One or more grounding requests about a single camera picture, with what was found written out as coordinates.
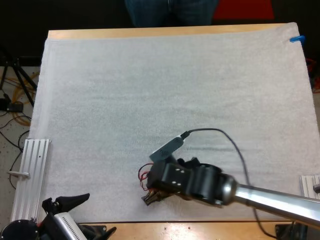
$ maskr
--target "white towel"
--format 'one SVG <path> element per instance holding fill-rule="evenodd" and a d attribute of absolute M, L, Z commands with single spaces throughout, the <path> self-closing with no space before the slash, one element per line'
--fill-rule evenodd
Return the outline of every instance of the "white towel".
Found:
<path fill-rule="evenodd" d="M 243 33 L 48 39 L 30 137 L 52 140 L 42 199 L 90 193 L 78 222 L 243 220 L 176 196 L 146 206 L 137 171 L 193 128 L 238 144 L 252 183 L 300 195 L 320 169 L 320 139 L 297 25 Z M 244 184 L 240 159 L 218 132 L 197 132 L 176 157 L 198 157 Z M 274 219 L 266 213 L 261 218 Z"/>

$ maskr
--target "black cable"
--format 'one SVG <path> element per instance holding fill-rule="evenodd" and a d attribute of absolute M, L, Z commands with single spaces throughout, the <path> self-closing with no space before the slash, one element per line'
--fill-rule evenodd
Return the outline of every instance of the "black cable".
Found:
<path fill-rule="evenodd" d="M 15 163 L 17 162 L 18 158 L 20 157 L 20 155 L 22 154 L 22 151 L 19 152 L 18 156 L 16 156 L 15 160 L 13 161 L 11 167 L 10 167 L 10 170 L 9 171 L 12 171 L 12 169 L 14 168 L 14 165 Z M 11 175 L 9 175 L 9 182 L 11 184 L 11 186 L 16 189 L 16 187 L 13 185 L 13 183 L 11 182 Z"/>
<path fill-rule="evenodd" d="M 10 122 L 12 122 L 13 120 L 15 120 L 15 119 L 17 119 L 17 118 L 27 118 L 27 119 L 31 120 L 31 117 L 29 117 L 29 116 L 27 116 L 27 115 L 16 116 L 16 117 L 10 119 L 5 125 L 1 126 L 0 129 L 5 128 Z"/>
<path fill-rule="evenodd" d="M 1 91 L 3 92 L 3 94 L 6 94 L 6 92 L 1 88 Z"/>
<path fill-rule="evenodd" d="M 186 138 L 187 136 L 189 136 L 191 133 L 193 132 L 199 132 L 199 131 L 218 131 L 220 133 L 223 133 L 227 139 L 229 139 L 229 141 L 233 144 L 235 150 L 237 151 L 240 159 L 241 159 L 241 163 L 242 163 L 242 166 L 243 166 L 243 171 L 244 171 L 244 176 L 245 176 L 245 181 L 246 181 L 246 184 L 250 187 L 252 187 L 251 183 L 250 183 L 250 179 L 249 179 L 249 173 L 248 173 L 248 169 L 247 169 L 247 165 L 246 165 L 246 162 L 245 162 L 245 159 L 244 157 L 242 156 L 238 146 L 236 145 L 236 143 L 232 140 L 232 138 L 226 133 L 224 132 L 223 130 L 221 129 L 218 129 L 218 128 L 197 128 L 197 129 L 192 129 L 192 130 L 189 130 L 189 131 L 186 131 L 185 133 L 183 133 L 181 135 L 181 137 L 184 139 Z M 261 221 L 258 217 L 258 213 L 257 213 L 257 210 L 255 208 L 253 208 L 253 214 L 254 214 L 254 217 L 255 217 L 255 220 L 256 222 L 258 223 L 258 226 L 260 228 L 260 230 L 268 237 L 270 238 L 273 238 L 273 239 L 277 239 L 276 236 L 266 232 L 266 230 L 263 228 L 262 224 L 261 224 Z"/>
<path fill-rule="evenodd" d="M 6 111 L 4 114 L 2 114 L 2 115 L 0 115 L 0 117 L 2 117 L 2 116 L 4 116 L 4 115 L 6 115 L 8 112 Z"/>
<path fill-rule="evenodd" d="M 12 146 L 18 148 L 20 151 L 22 150 L 18 145 L 14 144 L 12 141 L 10 141 L 1 131 L 0 131 L 0 135 L 2 135 L 4 137 L 4 139 L 7 140 L 8 143 L 10 143 Z"/>
<path fill-rule="evenodd" d="M 21 140 L 22 136 L 25 135 L 25 134 L 27 134 L 28 132 L 29 132 L 29 130 L 23 132 L 23 133 L 19 136 L 19 139 L 18 139 L 18 147 L 19 147 L 20 149 L 24 149 L 23 147 L 20 146 L 20 140 Z"/>

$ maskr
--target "metal rod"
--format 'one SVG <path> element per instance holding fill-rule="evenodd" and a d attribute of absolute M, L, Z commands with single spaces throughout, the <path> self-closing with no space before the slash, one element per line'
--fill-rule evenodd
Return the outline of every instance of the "metal rod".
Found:
<path fill-rule="evenodd" d="M 25 85 L 24 81 L 22 80 L 22 78 L 21 78 L 21 76 L 20 76 L 20 73 L 19 73 L 19 70 L 18 70 L 18 68 L 17 68 L 17 65 L 16 65 L 15 63 L 13 63 L 12 68 L 13 68 L 13 70 L 14 70 L 14 72 L 15 72 L 15 75 L 17 76 L 17 78 L 18 78 L 18 80 L 19 80 L 19 82 L 20 82 L 20 84 L 21 84 L 21 87 L 22 87 L 23 90 L 24 90 L 25 95 L 27 96 L 27 98 L 29 99 L 29 101 L 30 101 L 30 103 L 31 103 L 31 105 L 32 105 L 32 107 L 33 107 L 33 106 L 35 105 L 34 100 L 33 100 L 32 97 L 30 96 L 30 93 L 28 92 L 28 90 L 27 90 L 27 88 L 26 88 L 26 85 Z"/>
<path fill-rule="evenodd" d="M 320 228 L 320 200 L 238 184 L 233 200 L 265 212 Z"/>
<path fill-rule="evenodd" d="M 3 88 L 3 86 L 4 86 L 4 82 L 5 82 L 7 70 L 8 70 L 8 62 L 5 63 L 5 66 L 4 66 L 4 69 L 3 69 L 3 73 L 2 73 L 2 77 L 1 77 L 1 82 L 0 82 L 0 90 L 1 90 L 1 89 Z"/>
<path fill-rule="evenodd" d="M 25 72 L 25 70 L 20 66 L 19 59 L 16 60 L 16 67 L 18 71 L 22 74 L 22 76 L 27 80 L 27 82 L 33 87 L 34 90 L 37 90 L 37 85 L 35 82 L 29 77 L 29 75 Z"/>

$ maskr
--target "wooden board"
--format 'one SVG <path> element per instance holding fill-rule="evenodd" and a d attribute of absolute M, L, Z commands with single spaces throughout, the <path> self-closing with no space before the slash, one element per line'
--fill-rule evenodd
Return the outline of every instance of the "wooden board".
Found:
<path fill-rule="evenodd" d="M 275 235 L 276 224 L 290 222 L 263 222 L 265 230 Z M 256 222 L 153 222 L 100 223 L 107 229 L 116 227 L 111 240 L 270 240 Z"/>
<path fill-rule="evenodd" d="M 51 30 L 49 39 L 104 39 L 128 37 L 156 37 L 194 34 L 222 34 L 259 31 L 281 26 L 274 24 L 243 24 L 218 26 L 184 26 L 184 27 L 151 27 L 151 28 L 111 28 L 111 29 L 79 29 Z"/>

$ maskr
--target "person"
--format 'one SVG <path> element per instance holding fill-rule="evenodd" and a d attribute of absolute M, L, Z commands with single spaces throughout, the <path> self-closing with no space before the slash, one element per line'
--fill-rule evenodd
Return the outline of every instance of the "person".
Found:
<path fill-rule="evenodd" d="M 137 28 L 211 25 L 219 0 L 125 0 Z"/>

